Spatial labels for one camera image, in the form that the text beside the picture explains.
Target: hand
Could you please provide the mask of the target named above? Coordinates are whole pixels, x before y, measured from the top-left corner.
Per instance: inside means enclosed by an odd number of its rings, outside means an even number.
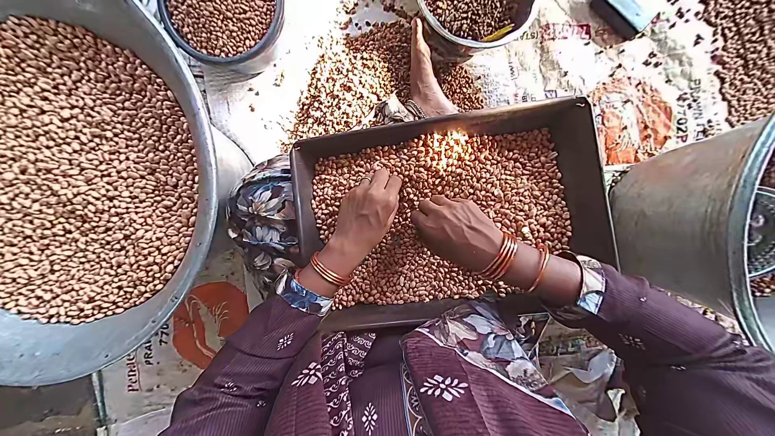
[[[398,190],[401,179],[390,176],[388,170],[377,170],[344,196],[336,218],[336,231],[318,259],[328,269],[342,277],[352,274],[358,264],[380,243],[398,211]],[[302,286],[320,296],[333,297],[336,286],[328,283],[307,265],[299,273]]]
[[[352,188],[339,206],[336,231],[331,241],[347,245],[351,251],[366,257],[390,229],[398,210],[401,179],[388,170],[377,170]]]
[[[503,233],[470,200],[433,196],[412,212],[422,242],[438,256],[479,272],[501,250]]]

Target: raw peanut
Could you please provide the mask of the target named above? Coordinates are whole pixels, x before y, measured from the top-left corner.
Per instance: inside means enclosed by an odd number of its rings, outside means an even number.
[[[391,229],[356,269],[353,281],[339,290],[334,307],[473,299],[491,289],[501,296],[512,292],[502,282],[482,280],[431,254],[416,237],[409,215],[432,195],[471,199],[518,240],[566,250],[570,213],[553,148],[547,129],[495,137],[444,133],[320,159],[312,179],[312,208],[324,241],[336,229],[339,203],[363,176],[386,168],[403,180]]]
[[[425,0],[447,31],[467,40],[481,41],[512,23],[508,0]]]
[[[195,178],[183,111],[137,56],[61,22],[0,22],[0,308],[79,324],[148,300],[188,246]]]
[[[764,277],[751,280],[751,293],[753,296],[771,296],[773,291],[775,291],[775,276],[766,275]]]
[[[399,100],[408,100],[411,30],[401,20],[377,23],[359,36],[347,36],[326,47],[299,99],[289,138],[295,141],[351,130],[393,92]],[[484,107],[481,90],[464,66],[441,65],[438,79],[460,110]]]
[[[760,0],[702,0],[702,18],[723,42],[714,59],[721,66],[721,93],[734,127],[775,111],[775,7]]]
[[[275,0],[167,0],[170,20],[197,51],[232,57],[255,47],[274,19]]]

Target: dark rectangular tray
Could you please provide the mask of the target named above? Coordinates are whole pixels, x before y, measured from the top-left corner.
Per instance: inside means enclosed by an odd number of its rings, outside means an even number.
[[[446,130],[462,130],[470,135],[496,135],[543,127],[549,127],[552,134],[557,164],[563,174],[565,202],[573,226],[570,249],[618,269],[611,211],[591,105],[586,98],[574,97],[483,109],[298,141],[291,151],[291,174],[302,261],[309,261],[312,253],[323,247],[311,204],[312,178],[319,157],[356,153],[377,145],[399,144],[421,134]],[[357,304],[332,311],[323,321],[322,328],[335,331],[419,325],[461,302],[459,299],[437,299],[428,303],[387,306]],[[509,295],[500,304],[521,313],[540,311],[538,301],[531,296]]]

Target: metal bucket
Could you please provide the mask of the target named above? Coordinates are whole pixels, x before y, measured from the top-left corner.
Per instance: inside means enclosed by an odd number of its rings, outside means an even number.
[[[633,166],[611,190],[622,271],[730,317],[773,350],[775,299],[749,288],[749,217],[775,144],[760,119]]]
[[[471,59],[478,51],[504,46],[519,39],[536,19],[540,1],[541,0],[525,0],[520,3],[520,6],[525,6],[525,21],[501,39],[486,43],[467,40],[453,35],[449,30],[444,28],[444,25],[442,25],[442,23],[433,15],[431,10],[428,9],[425,0],[417,0],[417,4],[420,8],[422,18],[429,24],[429,26],[423,27],[423,36],[428,42],[428,45],[433,48],[433,55],[441,57],[445,61],[462,63]]]
[[[88,324],[41,324],[0,310],[0,385],[38,386],[90,374],[151,337],[191,287],[215,226],[215,148],[205,103],[170,37],[136,1],[0,0],[0,19],[37,16],[83,26],[133,51],[167,83],[188,120],[197,151],[199,197],[191,243],[181,265],[153,298]]]
[[[261,38],[261,41],[245,53],[231,57],[210,56],[192,47],[173,26],[170,10],[167,8],[167,0],[158,0],[158,2],[161,22],[164,24],[164,28],[170,34],[172,40],[188,56],[203,64],[222,67],[246,76],[253,76],[269,68],[280,55],[280,46],[277,42],[285,25],[285,0],[277,0],[272,24],[269,26],[267,34]]]

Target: bare foot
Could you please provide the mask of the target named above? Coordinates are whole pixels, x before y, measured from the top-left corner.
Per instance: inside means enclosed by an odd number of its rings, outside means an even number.
[[[441,116],[458,113],[457,107],[444,95],[433,75],[431,49],[422,37],[422,21],[412,20],[412,68],[409,71],[409,94],[425,115]]]

